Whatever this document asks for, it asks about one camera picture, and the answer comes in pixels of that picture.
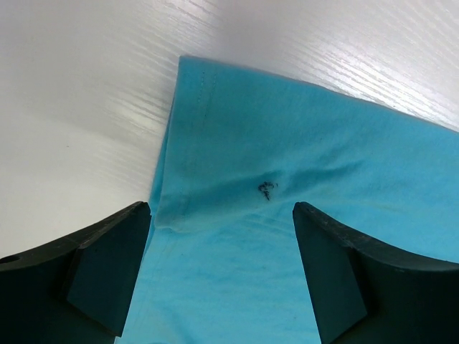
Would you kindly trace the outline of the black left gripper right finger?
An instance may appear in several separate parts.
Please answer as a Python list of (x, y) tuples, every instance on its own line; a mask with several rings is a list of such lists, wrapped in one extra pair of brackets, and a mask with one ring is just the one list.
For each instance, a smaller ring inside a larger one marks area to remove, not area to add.
[(352, 229), (305, 202), (293, 222), (322, 343), (456, 343), (458, 265)]

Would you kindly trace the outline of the turquoise t-shirt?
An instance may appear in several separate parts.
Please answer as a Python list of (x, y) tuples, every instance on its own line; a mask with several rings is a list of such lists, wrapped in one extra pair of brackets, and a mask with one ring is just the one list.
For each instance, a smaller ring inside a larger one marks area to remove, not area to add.
[(122, 343), (318, 343), (292, 211), (458, 260), (458, 134), (182, 57)]

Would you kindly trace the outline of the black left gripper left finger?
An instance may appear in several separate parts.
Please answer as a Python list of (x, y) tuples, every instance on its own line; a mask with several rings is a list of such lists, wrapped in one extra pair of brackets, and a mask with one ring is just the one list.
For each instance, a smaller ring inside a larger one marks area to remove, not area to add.
[(151, 223), (146, 202), (1, 258), (2, 343), (114, 343)]

